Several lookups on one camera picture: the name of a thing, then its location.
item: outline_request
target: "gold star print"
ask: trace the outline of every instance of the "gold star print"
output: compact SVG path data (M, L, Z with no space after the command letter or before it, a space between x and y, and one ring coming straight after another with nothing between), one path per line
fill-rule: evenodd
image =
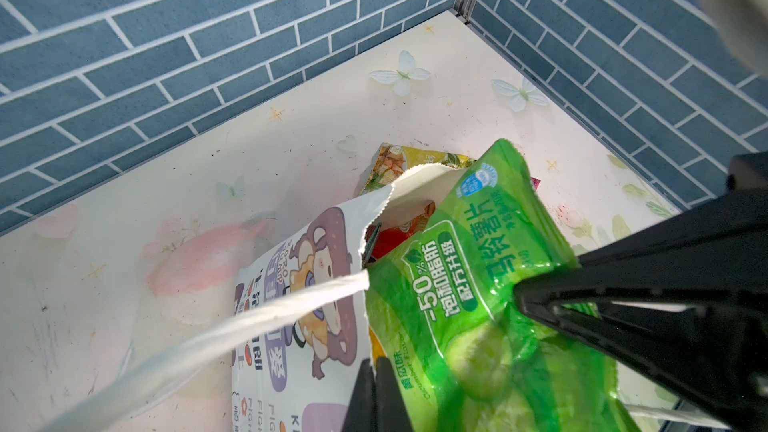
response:
M280 115L285 111L285 109L283 109L283 110L275 110L274 107L270 107L270 109L272 109L272 117L270 117L270 119L277 119L277 120L280 120L282 122L283 119L282 119L282 117L280 117Z
M85 280L86 278L96 278L99 274L101 274L101 271L104 270L105 267L107 267L107 264L101 264L98 267L95 267L92 262L88 264L91 268L91 273L83 277L81 280Z

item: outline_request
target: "green package inside bag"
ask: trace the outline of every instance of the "green package inside bag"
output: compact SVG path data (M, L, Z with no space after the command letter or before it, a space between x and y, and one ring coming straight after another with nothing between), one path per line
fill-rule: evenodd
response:
M496 141L424 232L369 267L374 358L392 362L415 430L638 430L615 362L514 305L524 278L575 267L523 158Z

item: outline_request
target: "brick pattern wallpaper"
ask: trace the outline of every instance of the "brick pattern wallpaper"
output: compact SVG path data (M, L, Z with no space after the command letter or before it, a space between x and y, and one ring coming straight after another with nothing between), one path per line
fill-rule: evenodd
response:
M455 0L0 0L0 233Z
M681 210L768 150L768 81L696 0L478 0L470 21Z

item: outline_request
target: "purple label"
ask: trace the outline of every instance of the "purple label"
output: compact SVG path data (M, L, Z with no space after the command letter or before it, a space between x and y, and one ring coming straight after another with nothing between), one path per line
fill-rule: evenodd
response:
M272 301L283 297L283 285L277 281L277 266L283 253L287 254L287 244L283 243L277 252L270 259L270 264L266 266L264 276L264 302ZM266 364L270 370L270 379L272 387L276 392L282 392L286 388L287 372L286 369L286 345L283 341L283 334L280 329L275 329L264 335L264 345L266 346Z

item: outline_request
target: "blue brick wall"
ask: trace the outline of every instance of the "blue brick wall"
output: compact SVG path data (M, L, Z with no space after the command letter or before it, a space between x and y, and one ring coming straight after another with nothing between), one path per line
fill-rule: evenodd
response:
M0 0L0 234L455 0Z
M768 150L768 81L696 0L478 0L470 23L680 209Z

